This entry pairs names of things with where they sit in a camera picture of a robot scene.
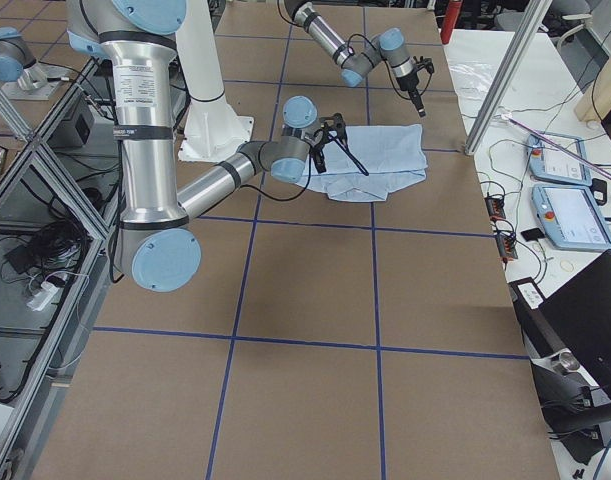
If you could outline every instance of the floor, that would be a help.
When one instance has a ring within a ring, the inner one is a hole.
[[[428,180],[376,204],[239,191],[193,220],[188,286],[109,291],[34,479],[556,478],[432,14],[320,11],[346,37],[400,25],[434,58]],[[343,87],[274,5],[229,5],[217,47],[256,139],[296,94],[348,124],[419,123],[382,67]],[[179,184],[206,168],[179,165]]]

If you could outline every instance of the plastic bag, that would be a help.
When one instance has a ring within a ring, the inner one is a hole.
[[[449,66],[456,94],[468,100],[483,100],[494,80],[495,69],[488,63],[461,62]]]

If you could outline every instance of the chair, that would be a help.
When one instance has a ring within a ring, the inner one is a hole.
[[[498,6],[504,7],[506,2],[495,2]],[[558,37],[552,37],[556,43],[556,49],[561,52],[561,48],[568,38],[587,28],[592,21],[590,6],[586,0],[554,0],[549,9],[549,13],[560,17],[569,28]],[[499,30],[515,32],[523,19],[523,12],[502,12],[494,18],[494,25]]]

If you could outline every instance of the red object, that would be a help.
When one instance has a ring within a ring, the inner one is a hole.
[[[462,6],[463,0],[450,0],[447,6],[447,12],[445,12],[445,19],[443,20],[443,28],[441,29],[441,42],[443,42],[443,45],[447,45],[452,38],[452,31],[454,31],[458,16],[461,14]]]

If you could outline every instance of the blue joint cap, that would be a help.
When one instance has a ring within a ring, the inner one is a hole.
[[[0,55],[0,82],[15,82],[23,74],[23,65],[11,57]]]
[[[405,44],[405,37],[398,28],[390,28],[378,37],[383,50],[396,50]]]
[[[354,70],[348,70],[346,68],[341,71],[341,78],[348,87],[355,87],[363,81],[362,75],[359,75]]]
[[[201,263],[201,247],[183,228],[162,230],[147,238],[132,260],[132,275],[141,287],[171,292],[190,281]]]
[[[112,0],[112,3],[127,20],[155,35],[176,32],[187,14],[186,0]]]
[[[100,43],[93,42],[92,40],[88,40],[85,37],[76,35],[75,33],[70,32],[69,30],[67,31],[67,35],[69,36],[70,46],[77,52],[85,53],[87,55],[102,59],[109,59],[109,56],[107,55],[107,53],[105,53]]]
[[[303,176],[305,162],[300,158],[281,158],[272,164],[272,177],[285,183],[296,183]]]
[[[292,97],[283,106],[283,120],[292,128],[309,127],[318,120],[316,105],[307,97]]]
[[[0,40],[8,40],[10,38],[19,38],[21,36],[14,27],[1,27]]]

